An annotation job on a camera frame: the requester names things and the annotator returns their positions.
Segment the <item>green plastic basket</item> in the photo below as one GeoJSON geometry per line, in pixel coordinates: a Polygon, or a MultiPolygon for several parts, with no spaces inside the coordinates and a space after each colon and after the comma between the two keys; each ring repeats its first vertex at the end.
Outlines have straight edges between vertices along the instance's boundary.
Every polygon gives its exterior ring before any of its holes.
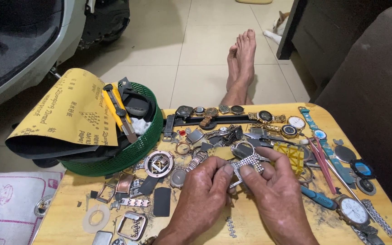
{"type": "MultiPolygon", "coordinates": [[[[152,91],[135,82],[131,82],[131,86],[135,91],[142,95],[150,97],[157,102],[152,91]]],[[[163,129],[163,115],[160,108],[157,106],[154,120],[149,126],[148,130],[140,136],[136,142],[123,149],[117,156],[105,161],[98,161],[93,163],[77,163],[72,161],[61,161],[61,164],[68,170],[84,176],[104,176],[113,174],[118,171],[124,170],[131,165],[137,163],[142,159],[157,143],[163,129]]]]}

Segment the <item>yellow utility knife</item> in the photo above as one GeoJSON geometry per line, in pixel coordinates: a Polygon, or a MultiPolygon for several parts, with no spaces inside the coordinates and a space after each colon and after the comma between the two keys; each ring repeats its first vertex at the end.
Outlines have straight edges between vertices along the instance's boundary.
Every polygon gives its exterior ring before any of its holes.
{"type": "Polygon", "coordinates": [[[125,133],[130,143],[134,143],[137,140],[137,136],[131,125],[129,115],[123,106],[117,87],[112,83],[105,85],[102,89],[102,95],[120,131],[125,133]]]}

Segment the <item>hand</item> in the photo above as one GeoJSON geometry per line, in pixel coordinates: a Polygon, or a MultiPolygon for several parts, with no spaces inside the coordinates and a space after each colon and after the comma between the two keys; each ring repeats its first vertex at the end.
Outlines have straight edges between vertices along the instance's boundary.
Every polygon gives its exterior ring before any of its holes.
{"type": "Polygon", "coordinates": [[[257,200],[260,215],[278,245],[318,245],[305,214],[302,193],[290,160],[285,154],[266,147],[256,152],[275,162],[275,167],[262,162],[259,175],[252,167],[240,168],[243,181],[257,200]]]}
{"type": "Polygon", "coordinates": [[[188,245],[210,229],[231,201],[226,191],[233,171],[228,161],[209,157],[188,172],[169,225],[154,245],[188,245]]]}

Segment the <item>silver watch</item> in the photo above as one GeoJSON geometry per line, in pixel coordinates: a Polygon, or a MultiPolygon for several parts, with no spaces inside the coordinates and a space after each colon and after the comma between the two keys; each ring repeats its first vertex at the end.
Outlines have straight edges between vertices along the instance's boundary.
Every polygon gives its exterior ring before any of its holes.
{"type": "Polygon", "coordinates": [[[172,188],[181,188],[184,185],[186,175],[191,170],[195,169],[200,163],[208,158],[208,153],[205,151],[199,151],[196,156],[190,162],[188,168],[175,167],[172,174],[170,175],[170,186],[172,188]]]}

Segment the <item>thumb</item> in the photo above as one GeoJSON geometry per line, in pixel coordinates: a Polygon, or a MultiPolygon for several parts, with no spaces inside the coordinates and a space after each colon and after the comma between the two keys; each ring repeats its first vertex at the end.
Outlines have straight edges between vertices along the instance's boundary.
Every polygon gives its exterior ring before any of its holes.
{"type": "Polygon", "coordinates": [[[233,173],[234,168],[231,164],[219,168],[213,178],[213,187],[211,187],[210,193],[224,195],[231,183],[233,173]]]}
{"type": "Polygon", "coordinates": [[[240,168],[240,175],[255,197],[264,195],[263,187],[267,187],[267,181],[256,170],[249,165],[244,165],[240,168]]]}

